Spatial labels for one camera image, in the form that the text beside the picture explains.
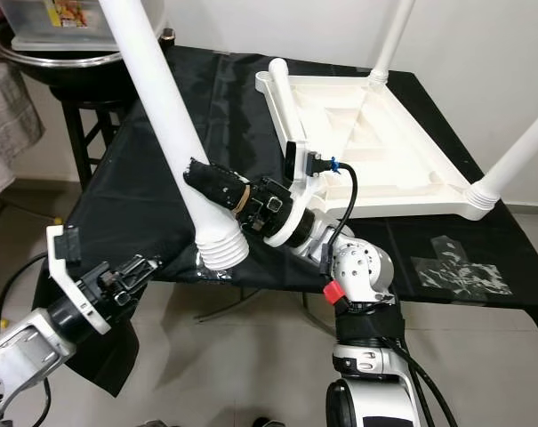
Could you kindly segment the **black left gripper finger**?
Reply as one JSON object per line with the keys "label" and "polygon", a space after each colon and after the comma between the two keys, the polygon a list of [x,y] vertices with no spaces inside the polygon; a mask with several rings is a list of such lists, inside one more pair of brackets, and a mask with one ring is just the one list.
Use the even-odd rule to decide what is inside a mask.
{"label": "black left gripper finger", "polygon": [[126,287],[141,287],[163,268],[163,262],[156,257],[135,254],[126,262]]}

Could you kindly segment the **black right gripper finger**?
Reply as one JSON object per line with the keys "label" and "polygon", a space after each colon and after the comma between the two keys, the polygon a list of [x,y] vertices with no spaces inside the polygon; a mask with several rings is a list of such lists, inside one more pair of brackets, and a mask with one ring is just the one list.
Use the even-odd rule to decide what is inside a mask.
{"label": "black right gripper finger", "polygon": [[189,160],[189,166],[183,172],[183,180],[209,202],[232,212],[244,210],[245,204],[251,198],[251,184],[244,176],[195,158]]}

